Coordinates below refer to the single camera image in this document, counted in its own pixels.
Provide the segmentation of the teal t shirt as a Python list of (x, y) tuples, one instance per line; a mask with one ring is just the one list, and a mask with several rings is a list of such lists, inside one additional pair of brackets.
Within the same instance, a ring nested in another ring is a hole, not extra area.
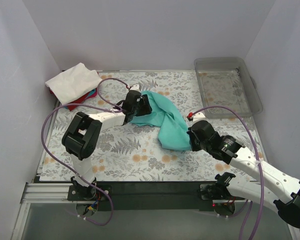
[(151, 114), (135, 116), (131, 123), (139, 127), (159, 127), (157, 138), (163, 149), (190, 151), (188, 126), (177, 107), (167, 97), (159, 93), (146, 90), (142, 94), (148, 97), (152, 108)]

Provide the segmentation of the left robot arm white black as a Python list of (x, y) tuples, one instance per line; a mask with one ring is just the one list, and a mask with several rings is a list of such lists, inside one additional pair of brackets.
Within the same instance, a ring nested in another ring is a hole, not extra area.
[(98, 114), (78, 112), (63, 135), (61, 143), (70, 154), (75, 170), (71, 183), (85, 200), (93, 199), (97, 193), (93, 185), (96, 177), (91, 155), (96, 149), (100, 133), (113, 127), (124, 126), (135, 117), (152, 113), (148, 96), (139, 90), (129, 90), (126, 98), (119, 102), (119, 106), (122, 107), (121, 112), (116, 112), (115, 109)]

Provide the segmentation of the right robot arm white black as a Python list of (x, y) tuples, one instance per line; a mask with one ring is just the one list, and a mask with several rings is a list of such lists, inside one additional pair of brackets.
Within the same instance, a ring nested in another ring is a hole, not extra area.
[(248, 174), (259, 183), (243, 182), (233, 173), (215, 176), (215, 184), (203, 190), (210, 199), (240, 197), (259, 203), (274, 212), (287, 224), (300, 229), (300, 180), (278, 170), (256, 156), (239, 140), (220, 135), (206, 120), (199, 120), (188, 128), (194, 152), (205, 151), (214, 159)]

